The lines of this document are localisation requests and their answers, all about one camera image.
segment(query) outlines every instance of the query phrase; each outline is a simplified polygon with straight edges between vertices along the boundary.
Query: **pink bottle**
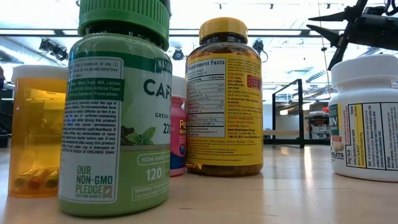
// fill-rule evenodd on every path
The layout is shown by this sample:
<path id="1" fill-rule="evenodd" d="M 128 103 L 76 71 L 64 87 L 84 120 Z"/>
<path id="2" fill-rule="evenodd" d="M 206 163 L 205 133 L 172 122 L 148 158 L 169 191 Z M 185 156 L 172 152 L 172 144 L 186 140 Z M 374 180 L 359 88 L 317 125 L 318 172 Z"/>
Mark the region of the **pink bottle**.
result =
<path id="1" fill-rule="evenodd" d="M 172 85 L 172 125 L 170 176 L 181 175 L 185 171 L 185 153 L 187 151 L 187 115 L 182 109 L 187 100 L 187 81 L 173 76 Z"/>

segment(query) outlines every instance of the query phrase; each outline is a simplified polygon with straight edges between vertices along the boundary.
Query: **green bottle cap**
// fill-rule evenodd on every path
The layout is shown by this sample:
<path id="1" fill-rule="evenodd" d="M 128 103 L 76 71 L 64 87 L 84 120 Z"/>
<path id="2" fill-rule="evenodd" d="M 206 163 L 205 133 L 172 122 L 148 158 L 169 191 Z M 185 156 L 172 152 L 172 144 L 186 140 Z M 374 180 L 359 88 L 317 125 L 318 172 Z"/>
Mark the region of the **green bottle cap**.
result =
<path id="1" fill-rule="evenodd" d="M 159 0 L 81 0 L 78 33 L 86 34 L 88 25 L 101 21 L 121 21 L 146 27 L 169 48 L 170 13 Z"/>

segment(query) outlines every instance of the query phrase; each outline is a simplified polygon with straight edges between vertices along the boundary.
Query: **white medicine bottle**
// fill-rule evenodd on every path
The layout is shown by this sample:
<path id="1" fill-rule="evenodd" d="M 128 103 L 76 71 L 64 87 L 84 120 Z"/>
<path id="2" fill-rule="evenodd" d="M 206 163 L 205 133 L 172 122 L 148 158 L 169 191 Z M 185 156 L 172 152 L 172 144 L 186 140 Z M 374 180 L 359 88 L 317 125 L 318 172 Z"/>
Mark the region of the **white medicine bottle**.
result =
<path id="1" fill-rule="evenodd" d="M 398 59 L 372 55 L 331 69 L 331 162 L 337 174 L 398 182 Z"/>

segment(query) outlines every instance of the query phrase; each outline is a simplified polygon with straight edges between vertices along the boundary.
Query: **pill bottle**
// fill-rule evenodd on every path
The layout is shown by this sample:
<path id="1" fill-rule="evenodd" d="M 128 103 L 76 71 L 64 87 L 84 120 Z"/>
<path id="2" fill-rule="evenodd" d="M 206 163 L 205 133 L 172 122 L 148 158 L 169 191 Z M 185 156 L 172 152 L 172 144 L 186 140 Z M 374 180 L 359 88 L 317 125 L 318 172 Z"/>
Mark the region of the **pill bottle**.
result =
<path id="1" fill-rule="evenodd" d="M 331 163 L 337 174 L 398 181 L 398 60 L 372 55 L 331 69 Z"/>
<path id="2" fill-rule="evenodd" d="M 172 124 L 170 143 L 170 176 L 181 175 L 185 171 L 187 151 L 187 115 L 182 105 L 187 100 L 187 81 L 173 76 L 172 85 Z"/>
<path id="3" fill-rule="evenodd" d="M 82 0 L 71 49 L 60 209 L 115 216 L 169 194 L 172 64 L 159 0 Z"/>
<path id="4" fill-rule="evenodd" d="M 259 54 L 237 19 L 205 22 L 187 58 L 187 169 L 217 176 L 262 169 L 262 78 Z"/>
<path id="5" fill-rule="evenodd" d="M 13 70 L 10 196 L 57 195 L 67 80 L 68 70 L 62 67 L 21 65 Z"/>

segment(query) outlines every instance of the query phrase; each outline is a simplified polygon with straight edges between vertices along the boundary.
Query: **green supplement bottle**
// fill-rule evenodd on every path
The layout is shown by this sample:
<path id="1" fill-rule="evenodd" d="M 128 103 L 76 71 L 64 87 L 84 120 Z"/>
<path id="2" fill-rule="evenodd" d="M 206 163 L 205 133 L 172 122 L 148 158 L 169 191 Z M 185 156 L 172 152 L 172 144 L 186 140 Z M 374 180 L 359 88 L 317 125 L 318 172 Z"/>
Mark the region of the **green supplement bottle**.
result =
<path id="1" fill-rule="evenodd" d="M 170 13 L 159 0 L 81 0 L 63 122 L 60 209 L 138 212 L 169 194 Z"/>

